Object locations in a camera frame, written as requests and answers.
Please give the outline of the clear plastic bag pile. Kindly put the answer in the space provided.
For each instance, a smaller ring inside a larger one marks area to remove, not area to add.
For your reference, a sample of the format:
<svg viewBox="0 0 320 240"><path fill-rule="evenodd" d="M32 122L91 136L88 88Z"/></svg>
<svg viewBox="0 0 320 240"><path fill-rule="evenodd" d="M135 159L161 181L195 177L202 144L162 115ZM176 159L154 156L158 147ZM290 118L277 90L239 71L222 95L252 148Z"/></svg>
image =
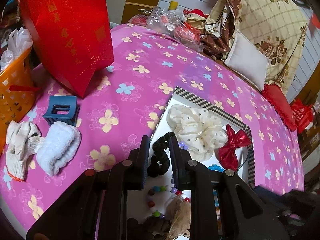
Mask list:
<svg viewBox="0 0 320 240"><path fill-rule="evenodd" d="M129 23L170 36L199 53L203 51L203 44L200 41L201 32L187 23L183 11L179 9L165 11L160 7L153 7L149 11L140 9L140 12L141 14L130 18Z"/></svg>

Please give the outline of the red cushion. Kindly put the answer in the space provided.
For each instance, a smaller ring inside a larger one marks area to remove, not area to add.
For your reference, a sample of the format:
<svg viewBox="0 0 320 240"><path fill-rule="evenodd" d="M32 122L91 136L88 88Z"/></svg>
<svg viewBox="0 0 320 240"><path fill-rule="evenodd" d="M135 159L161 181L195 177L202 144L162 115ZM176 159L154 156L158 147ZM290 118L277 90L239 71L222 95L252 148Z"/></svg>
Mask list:
<svg viewBox="0 0 320 240"><path fill-rule="evenodd" d="M262 96L274 107L283 124L292 132L297 129L293 111L278 85L264 85Z"/></svg>

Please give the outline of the orange plastic basket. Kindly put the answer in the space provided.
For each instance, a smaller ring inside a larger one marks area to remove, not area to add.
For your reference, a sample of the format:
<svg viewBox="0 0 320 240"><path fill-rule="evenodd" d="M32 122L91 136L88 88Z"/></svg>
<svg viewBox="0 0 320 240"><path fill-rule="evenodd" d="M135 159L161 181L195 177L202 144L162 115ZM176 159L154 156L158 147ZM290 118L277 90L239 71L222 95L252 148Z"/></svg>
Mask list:
<svg viewBox="0 0 320 240"><path fill-rule="evenodd" d="M1 149L5 145L7 128L12 120L19 122L33 107L35 88L29 67L31 48L23 52L5 70L0 83Z"/></svg>

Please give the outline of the brown leopard bow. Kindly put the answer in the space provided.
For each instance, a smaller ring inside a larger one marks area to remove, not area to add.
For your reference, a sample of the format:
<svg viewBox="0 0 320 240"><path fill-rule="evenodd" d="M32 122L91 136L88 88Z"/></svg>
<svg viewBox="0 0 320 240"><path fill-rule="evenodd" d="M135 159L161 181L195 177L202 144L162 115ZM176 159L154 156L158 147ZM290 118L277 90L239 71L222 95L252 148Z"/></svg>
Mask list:
<svg viewBox="0 0 320 240"><path fill-rule="evenodd" d="M127 219L127 239L190 238L191 202L188 197L175 197L167 207L169 217L150 216L143 223Z"/></svg>

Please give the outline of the striped white jewelry tray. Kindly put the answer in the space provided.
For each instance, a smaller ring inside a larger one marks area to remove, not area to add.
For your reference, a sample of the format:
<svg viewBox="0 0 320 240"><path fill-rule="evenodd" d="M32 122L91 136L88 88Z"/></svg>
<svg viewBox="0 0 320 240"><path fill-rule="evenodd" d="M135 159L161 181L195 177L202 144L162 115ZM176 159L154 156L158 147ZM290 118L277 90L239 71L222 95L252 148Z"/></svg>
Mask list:
<svg viewBox="0 0 320 240"><path fill-rule="evenodd" d="M149 152L150 139L145 135L139 149L108 171L104 201L109 200L112 205L102 207L98 239L126 239L127 192L144 188ZM191 239L219 237L213 190L217 191L222 211L224 239L258 239L262 235L258 216L251 214L259 198L238 176L237 168L209 170L203 165L198 148L179 148L176 132L169 137L169 152L177 188L191 191Z"/></svg>

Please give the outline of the red satin bow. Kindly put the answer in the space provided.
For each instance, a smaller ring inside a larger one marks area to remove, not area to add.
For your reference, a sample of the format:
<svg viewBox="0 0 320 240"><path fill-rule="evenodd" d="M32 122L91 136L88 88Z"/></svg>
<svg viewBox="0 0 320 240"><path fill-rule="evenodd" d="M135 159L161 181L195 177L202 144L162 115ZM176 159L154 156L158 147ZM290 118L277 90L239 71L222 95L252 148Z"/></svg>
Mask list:
<svg viewBox="0 0 320 240"><path fill-rule="evenodd" d="M251 144L251 140L242 129L235 132L230 124L226 125L226 133L228 140L224 146L218 149L219 162L225 170L232 170L236 172L239 162L235 150L249 146Z"/></svg>

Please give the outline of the beige floral quilt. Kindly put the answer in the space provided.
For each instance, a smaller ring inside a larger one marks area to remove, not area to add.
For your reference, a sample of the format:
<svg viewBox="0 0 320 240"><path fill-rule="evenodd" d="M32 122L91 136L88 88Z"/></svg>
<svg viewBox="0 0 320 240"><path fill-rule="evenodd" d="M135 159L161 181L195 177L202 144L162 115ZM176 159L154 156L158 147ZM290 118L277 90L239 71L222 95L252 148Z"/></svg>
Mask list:
<svg viewBox="0 0 320 240"><path fill-rule="evenodd" d="M204 24L204 52L225 60L242 34L270 61L265 82L287 93L302 56L307 19L292 0L218 0Z"/></svg>

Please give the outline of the blue hair claw clip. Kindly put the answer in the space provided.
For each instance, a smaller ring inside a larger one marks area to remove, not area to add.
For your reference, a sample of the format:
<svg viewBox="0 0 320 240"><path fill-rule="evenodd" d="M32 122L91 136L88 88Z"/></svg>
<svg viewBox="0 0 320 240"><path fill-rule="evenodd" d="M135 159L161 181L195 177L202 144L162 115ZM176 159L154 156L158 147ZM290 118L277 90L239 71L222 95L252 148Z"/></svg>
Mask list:
<svg viewBox="0 0 320 240"><path fill-rule="evenodd" d="M46 113L42 116L48 125L60 121L76 126L80 106L77 97L72 95L52 95Z"/></svg>

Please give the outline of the white small pillow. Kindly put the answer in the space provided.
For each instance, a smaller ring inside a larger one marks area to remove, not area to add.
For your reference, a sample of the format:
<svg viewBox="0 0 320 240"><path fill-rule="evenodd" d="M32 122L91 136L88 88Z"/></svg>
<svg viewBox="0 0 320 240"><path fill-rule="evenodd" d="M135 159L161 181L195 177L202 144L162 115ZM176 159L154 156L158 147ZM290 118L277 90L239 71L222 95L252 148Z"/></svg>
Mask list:
<svg viewBox="0 0 320 240"><path fill-rule="evenodd" d="M225 59L225 65L262 91L270 60L262 54L239 30Z"/></svg>

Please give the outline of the large red gift bag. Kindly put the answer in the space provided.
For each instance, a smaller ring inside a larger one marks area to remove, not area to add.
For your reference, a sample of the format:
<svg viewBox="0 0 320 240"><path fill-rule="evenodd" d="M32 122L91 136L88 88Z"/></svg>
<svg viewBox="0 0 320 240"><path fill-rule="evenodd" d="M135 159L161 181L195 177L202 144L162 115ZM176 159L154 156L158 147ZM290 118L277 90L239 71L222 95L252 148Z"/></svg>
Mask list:
<svg viewBox="0 0 320 240"><path fill-rule="evenodd" d="M20 0L20 10L44 68L84 98L114 62L106 0Z"/></svg>

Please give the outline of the white fuzzy sock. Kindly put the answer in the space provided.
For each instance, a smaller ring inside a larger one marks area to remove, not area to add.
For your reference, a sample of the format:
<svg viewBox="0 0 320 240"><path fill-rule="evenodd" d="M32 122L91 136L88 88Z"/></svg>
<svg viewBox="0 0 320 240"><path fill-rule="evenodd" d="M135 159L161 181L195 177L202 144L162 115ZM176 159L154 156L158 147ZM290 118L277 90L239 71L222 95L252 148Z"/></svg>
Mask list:
<svg viewBox="0 0 320 240"><path fill-rule="evenodd" d="M74 158L80 142L81 134L76 127L56 121L37 151L37 163L48 176L53 177Z"/></svg>

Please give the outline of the pink floral bed sheet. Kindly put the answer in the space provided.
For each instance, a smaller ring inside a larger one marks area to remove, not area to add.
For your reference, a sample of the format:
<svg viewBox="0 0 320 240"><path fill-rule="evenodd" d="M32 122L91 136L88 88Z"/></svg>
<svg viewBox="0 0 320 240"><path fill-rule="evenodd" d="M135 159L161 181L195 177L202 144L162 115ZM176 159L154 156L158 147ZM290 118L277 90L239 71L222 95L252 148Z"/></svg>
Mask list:
<svg viewBox="0 0 320 240"><path fill-rule="evenodd" d="M1 160L1 197L28 230L88 168L101 171L127 158L150 135L174 89L181 87L247 124L252 133L255 184L279 194L304 189L297 133L261 94L224 66L132 24L111 31L114 62L93 79L80 101L81 144L57 176L31 159L24 182L9 177Z"/></svg>

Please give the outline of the black hair scrunchie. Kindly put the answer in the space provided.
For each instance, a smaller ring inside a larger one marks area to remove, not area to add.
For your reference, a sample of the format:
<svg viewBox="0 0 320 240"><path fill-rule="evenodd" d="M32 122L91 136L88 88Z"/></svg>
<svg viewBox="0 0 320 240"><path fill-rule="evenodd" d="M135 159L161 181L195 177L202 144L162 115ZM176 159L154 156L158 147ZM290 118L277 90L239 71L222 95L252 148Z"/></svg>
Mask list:
<svg viewBox="0 0 320 240"><path fill-rule="evenodd" d="M163 176L170 167L170 160L165 150L169 149L169 139L174 136L173 132L165 133L152 145L153 155L147 169L147 175L151 178Z"/></svg>

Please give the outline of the cream dotted scrunchie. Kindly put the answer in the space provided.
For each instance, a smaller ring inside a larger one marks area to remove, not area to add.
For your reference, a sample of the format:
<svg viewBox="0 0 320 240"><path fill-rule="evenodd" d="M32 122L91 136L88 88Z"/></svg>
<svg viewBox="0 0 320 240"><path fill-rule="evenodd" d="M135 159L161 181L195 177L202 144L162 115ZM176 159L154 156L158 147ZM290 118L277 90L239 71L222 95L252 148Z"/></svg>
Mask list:
<svg viewBox="0 0 320 240"><path fill-rule="evenodd" d="M205 108L173 105L167 123L196 161L209 160L228 140L221 118Z"/></svg>

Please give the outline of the red shopping bag on chair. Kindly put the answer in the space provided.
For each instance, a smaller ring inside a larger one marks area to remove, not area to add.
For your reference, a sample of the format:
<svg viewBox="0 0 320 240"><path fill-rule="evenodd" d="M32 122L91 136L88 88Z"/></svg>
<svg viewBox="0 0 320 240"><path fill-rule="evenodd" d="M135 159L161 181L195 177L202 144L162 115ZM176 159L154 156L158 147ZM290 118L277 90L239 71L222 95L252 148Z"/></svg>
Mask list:
<svg viewBox="0 0 320 240"><path fill-rule="evenodd" d="M312 106L305 105L300 99L296 99L291 104L291 109L296 121L297 132L301 134L313 122Z"/></svg>

